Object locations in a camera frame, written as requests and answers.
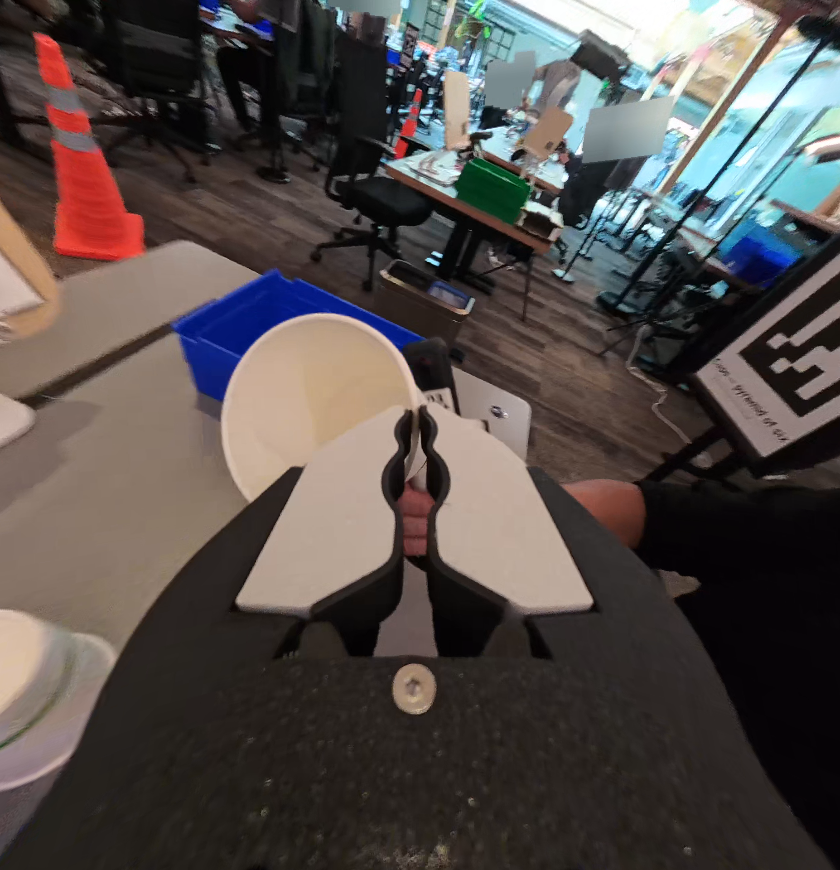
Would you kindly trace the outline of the wooden sign board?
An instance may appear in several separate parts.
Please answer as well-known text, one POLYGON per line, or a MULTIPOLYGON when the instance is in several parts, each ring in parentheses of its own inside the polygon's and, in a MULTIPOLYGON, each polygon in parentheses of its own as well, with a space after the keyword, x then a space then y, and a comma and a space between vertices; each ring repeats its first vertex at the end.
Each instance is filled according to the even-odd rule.
POLYGON ((56 321, 60 298, 52 270, 1 200, 0 251, 43 298, 43 304, 39 307, 0 321, 2 345, 31 338, 47 330, 56 321))

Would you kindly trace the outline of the blue plastic bin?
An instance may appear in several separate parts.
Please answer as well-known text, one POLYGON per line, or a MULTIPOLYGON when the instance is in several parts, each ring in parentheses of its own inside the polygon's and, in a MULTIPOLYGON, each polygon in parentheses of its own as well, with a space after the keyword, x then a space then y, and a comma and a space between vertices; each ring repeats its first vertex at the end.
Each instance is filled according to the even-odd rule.
POLYGON ((741 237, 719 258, 746 284, 766 287, 798 263, 802 253, 774 234, 754 233, 741 237))
POLYGON ((222 402, 239 361, 265 332, 313 313, 357 319, 399 350, 418 334, 301 279, 270 271, 174 321, 173 331, 197 391, 222 402))

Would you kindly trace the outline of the black tripod stand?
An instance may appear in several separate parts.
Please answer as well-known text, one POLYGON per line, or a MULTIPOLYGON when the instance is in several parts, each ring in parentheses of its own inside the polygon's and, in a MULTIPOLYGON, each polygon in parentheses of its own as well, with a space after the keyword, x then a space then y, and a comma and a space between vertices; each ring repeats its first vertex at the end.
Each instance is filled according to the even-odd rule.
POLYGON ((698 239, 710 238, 721 219, 743 199, 737 183, 743 174, 755 174, 760 162, 755 154, 765 144, 775 148, 793 139, 804 124, 807 111, 794 109, 790 94, 809 75, 817 60, 840 59, 840 17, 803 16, 796 24, 793 47, 782 49, 747 83, 710 138, 697 151, 647 218, 663 218, 662 237, 632 271, 620 291, 599 294, 598 305, 615 316, 628 318, 636 312, 632 298, 657 272, 662 255, 683 231, 698 239))

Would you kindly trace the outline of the orange traffic cone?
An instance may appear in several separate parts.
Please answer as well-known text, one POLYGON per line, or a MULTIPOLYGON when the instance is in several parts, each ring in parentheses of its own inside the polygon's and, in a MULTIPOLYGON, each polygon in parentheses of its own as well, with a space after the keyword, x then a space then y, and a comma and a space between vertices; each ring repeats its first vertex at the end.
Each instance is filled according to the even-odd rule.
POLYGON ((404 159, 410 153, 418 126, 422 97, 422 90, 419 88, 415 89, 414 97, 410 104, 410 112, 407 119, 404 121, 401 131, 399 132, 399 136, 396 140, 396 146, 394 148, 396 159, 404 159))
POLYGON ((143 255, 143 218, 125 207, 60 46, 37 32, 34 49, 46 89, 56 174, 54 250, 62 256, 105 262, 143 255))

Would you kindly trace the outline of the person's right forearm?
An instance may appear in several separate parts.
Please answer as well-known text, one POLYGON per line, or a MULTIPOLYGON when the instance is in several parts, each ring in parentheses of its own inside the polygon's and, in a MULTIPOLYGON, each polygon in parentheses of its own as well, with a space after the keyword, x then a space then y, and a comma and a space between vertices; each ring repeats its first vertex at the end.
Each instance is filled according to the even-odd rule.
POLYGON ((651 570, 697 581, 676 604, 764 770, 840 868, 840 487, 598 479, 565 491, 651 570))

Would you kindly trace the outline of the grey waste bin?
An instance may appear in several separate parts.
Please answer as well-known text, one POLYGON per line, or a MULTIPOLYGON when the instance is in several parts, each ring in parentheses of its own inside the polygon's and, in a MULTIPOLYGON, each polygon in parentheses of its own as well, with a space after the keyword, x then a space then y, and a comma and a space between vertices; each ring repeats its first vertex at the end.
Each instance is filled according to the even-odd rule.
POLYGON ((455 353, 476 299, 436 275, 394 259, 379 272, 374 312, 424 339, 439 338, 455 353))

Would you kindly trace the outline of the white sign stand base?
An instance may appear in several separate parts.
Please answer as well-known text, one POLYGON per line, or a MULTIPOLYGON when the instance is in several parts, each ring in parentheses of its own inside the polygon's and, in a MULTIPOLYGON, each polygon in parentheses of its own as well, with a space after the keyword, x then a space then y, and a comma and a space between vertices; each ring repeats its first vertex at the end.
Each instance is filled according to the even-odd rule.
POLYGON ((35 417, 30 407, 0 393, 0 450, 28 433, 35 417))

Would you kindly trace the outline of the black office chair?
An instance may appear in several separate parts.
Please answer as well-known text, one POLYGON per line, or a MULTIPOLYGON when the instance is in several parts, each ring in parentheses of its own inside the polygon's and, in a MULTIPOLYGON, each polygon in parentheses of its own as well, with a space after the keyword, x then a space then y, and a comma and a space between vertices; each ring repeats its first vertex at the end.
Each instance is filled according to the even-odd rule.
POLYGON ((371 291, 377 274, 375 258, 383 252, 401 258, 399 230, 416 227, 431 216, 431 201, 379 169, 396 154, 387 143, 388 99, 386 49, 341 33, 336 41, 334 78, 338 108, 338 145, 324 185, 327 198, 369 222, 339 228, 331 241, 317 245, 310 260, 318 263, 324 251, 363 247, 368 273, 362 286, 371 291))
POLYGON ((102 2, 101 19, 104 70, 133 107, 101 124, 121 131, 105 148, 108 163, 116 167, 116 153, 132 143, 158 145, 182 167, 185 184, 195 185, 190 155, 207 166, 219 150, 209 135, 199 4, 102 2))
POLYGON ((281 120, 322 128, 329 115, 335 69, 337 17, 316 1, 262 1, 258 11, 272 27, 271 45, 260 66, 261 131, 269 160, 257 175, 264 181, 290 181, 284 165, 281 120))

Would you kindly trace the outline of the black-white marker sign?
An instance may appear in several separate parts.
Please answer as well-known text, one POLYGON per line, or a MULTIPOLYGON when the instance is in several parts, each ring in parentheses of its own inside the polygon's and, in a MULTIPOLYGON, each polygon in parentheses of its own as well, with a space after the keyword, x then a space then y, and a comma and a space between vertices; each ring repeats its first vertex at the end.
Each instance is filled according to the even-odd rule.
POLYGON ((788 270, 689 377, 758 476, 840 456, 840 233, 788 270))

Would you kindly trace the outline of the white instruction sheet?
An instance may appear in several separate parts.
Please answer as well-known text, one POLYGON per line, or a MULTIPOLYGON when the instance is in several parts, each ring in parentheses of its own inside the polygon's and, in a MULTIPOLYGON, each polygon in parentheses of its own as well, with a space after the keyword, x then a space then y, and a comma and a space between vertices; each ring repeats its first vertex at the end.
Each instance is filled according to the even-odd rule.
POLYGON ((42 304, 43 298, 0 251, 0 321, 42 304))

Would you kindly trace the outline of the green plastic bin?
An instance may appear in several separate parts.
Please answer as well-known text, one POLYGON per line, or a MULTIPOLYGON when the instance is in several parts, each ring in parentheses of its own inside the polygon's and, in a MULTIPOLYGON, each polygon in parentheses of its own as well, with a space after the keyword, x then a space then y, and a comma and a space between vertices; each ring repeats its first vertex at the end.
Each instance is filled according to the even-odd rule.
POLYGON ((483 158, 464 165, 454 184, 457 198, 507 225, 515 224, 531 195, 531 184, 483 158))

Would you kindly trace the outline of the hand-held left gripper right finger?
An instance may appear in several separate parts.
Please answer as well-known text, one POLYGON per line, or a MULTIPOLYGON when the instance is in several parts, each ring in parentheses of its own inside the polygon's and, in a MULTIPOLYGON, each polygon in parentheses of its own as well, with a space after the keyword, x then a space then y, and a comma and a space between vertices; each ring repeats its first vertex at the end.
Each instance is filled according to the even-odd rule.
POLYGON ((595 607, 526 463, 478 423, 420 412, 428 520, 427 588, 440 656, 480 656, 503 623, 595 607))

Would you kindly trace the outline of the wooden table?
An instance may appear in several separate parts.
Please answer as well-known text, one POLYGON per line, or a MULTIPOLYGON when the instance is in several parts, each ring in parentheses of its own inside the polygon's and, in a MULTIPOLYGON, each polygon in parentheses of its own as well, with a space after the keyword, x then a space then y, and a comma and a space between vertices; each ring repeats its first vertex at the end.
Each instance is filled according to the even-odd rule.
POLYGON ((454 225, 444 246, 443 256, 436 267, 436 275, 444 281, 452 278, 462 279, 468 274, 473 256, 468 256, 466 253, 481 237, 505 237, 531 250, 532 254, 526 264, 523 281, 521 321, 525 323, 530 309, 535 260, 545 255, 553 242, 526 231, 517 223, 507 223, 490 212, 459 199, 454 185, 440 184, 426 170, 420 169, 420 164, 427 157, 436 158, 441 154, 443 153, 439 150, 428 155, 417 153, 410 157, 396 159, 385 165, 385 172, 393 180, 430 199, 437 211, 444 210, 450 215, 454 225))

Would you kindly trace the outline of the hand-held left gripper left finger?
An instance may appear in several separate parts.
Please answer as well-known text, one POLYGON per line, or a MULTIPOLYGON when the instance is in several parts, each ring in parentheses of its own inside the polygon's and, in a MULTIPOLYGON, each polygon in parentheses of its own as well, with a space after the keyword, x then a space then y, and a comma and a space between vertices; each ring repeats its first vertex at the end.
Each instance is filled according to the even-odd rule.
POLYGON ((329 441, 273 490, 283 505, 236 610, 331 625, 349 655, 371 656, 404 589, 404 408, 329 441))

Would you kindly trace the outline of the white paper cup green band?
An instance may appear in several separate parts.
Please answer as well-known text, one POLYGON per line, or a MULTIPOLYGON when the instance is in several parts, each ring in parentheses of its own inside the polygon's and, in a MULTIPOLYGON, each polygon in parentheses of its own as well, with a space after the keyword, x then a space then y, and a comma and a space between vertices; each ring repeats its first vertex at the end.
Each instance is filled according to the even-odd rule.
POLYGON ((99 636, 0 610, 0 793, 63 767, 116 662, 99 636))
POLYGON ((280 323, 252 343, 222 402, 222 450, 246 502, 328 442, 425 399, 404 354, 375 327, 335 313, 280 323))

